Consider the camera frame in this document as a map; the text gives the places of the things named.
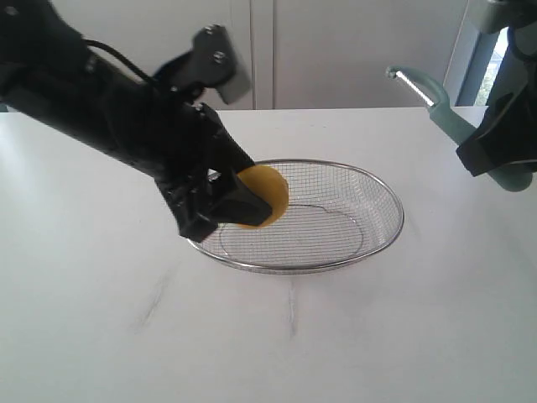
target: basket rim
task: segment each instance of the basket rim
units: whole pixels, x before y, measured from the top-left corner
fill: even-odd
[[[349,164],[343,164],[340,162],[333,162],[333,161],[326,161],[326,160],[309,160],[309,159],[272,159],[272,160],[260,160],[256,161],[256,164],[260,165],[266,165],[266,164],[313,164],[313,165],[328,165],[328,166],[334,166],[337,168],[344,168],[347,170],[353,170],[355,172],[358,172],[362,175],[365,175],[369,177],[370,179],[373,179],[376,181],[384,190],[388,192],[388,194],[393,198],[395,202],[395,206],[397,207],[397,211],[399,213],[399,226],[395,230],[394,234],[390,239],[388,239],[386,242],[382,243],[381,245],[377,246],[377,248],[370,250],[366,254],[359,254],[357,256],[353,256],[351,258],[347,259],[341,259],[336,260],[333,262],[323,263],[323,264],[297,264],[297,265],[284,265],[284,264],[252,264],[248,262],[242,262],[240,260],[235,259],[229,259],[226,257],[223,257],[219,254],[214,254],[212,252],[209,252],[208,250],[204,249],[201,246],[201,243],[196,243],[190,239],[188,239],[188,242],[190,245],[192,245],[195,249],[200,251],[202,254],[209,256],[210,258],[219,261],[220,263],[223,263],[228,266],[232,266],[235,269],[244,270],[244,271],[250,271],[253,273],[261,273],[261,274],[267,274],[267,275],[304,275],[304,274],[310,274],[310,273],[321,273],[324,271],[330,271],[337,269],[339,267],[342,267],[347,264],[355,263],[357,261],[363,260],[365,258],[368,258],[369,256],[372,256],[374,254],[379,253],[380,251],[386,249],[388,246],[390,246],[392,243],[395,242],[395,240],[399,237],[401,232],[403,231],[404,226],[404,209],[403,209],[403,203],[400,201],[399,197],[395,194],[395,192],[388,186],[386,182],[378,178],[376,175],[372,174],[371,172],[367,170],[363,170],[362,168],[358,168],[354,165]]]

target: cabinet door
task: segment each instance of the cabinet door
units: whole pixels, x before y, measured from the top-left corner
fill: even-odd
[[[52,0],[60,15],[88,39],[105,42],[152,74],[186,52],[196,32],[208,24],[230,31],[251,75],[248,0]],[[251,109],[252,93],[227,106],[209,90],[202,99],[218,109]]]
[[[274,1],[276,108],[420,104],[384,77],[386,67],[410,65],[442,82],[467,5],[467,0]]]

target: yellow sponge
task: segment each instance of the yellow sponge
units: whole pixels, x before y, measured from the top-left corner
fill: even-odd
[[[254,165],[237,174],[241,182],[256,196],[261,197],[272,207],[272,214],[258,226],[242,225],[242,228],[263,228],[282,217],[289,205],[289,185],[274,168]]]

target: wire mesh basket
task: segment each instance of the wire mesh basket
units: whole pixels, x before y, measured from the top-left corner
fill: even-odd
[[[333,270],[387,248],[404,211],[379,178],[354,166],[319,160],[266,160],[289,183],[289,207],[260,229],[222,224],[192,245],[241,270],[296,275]]]

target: white table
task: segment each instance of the white table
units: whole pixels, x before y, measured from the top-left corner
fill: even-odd
[[[321,275],[234,270],[178,236],[148,177],[3,114],[1,402],[537,401],[535,186],[471,178],[424,109],[222,120],[256,159],[380,176],[399,240]]]

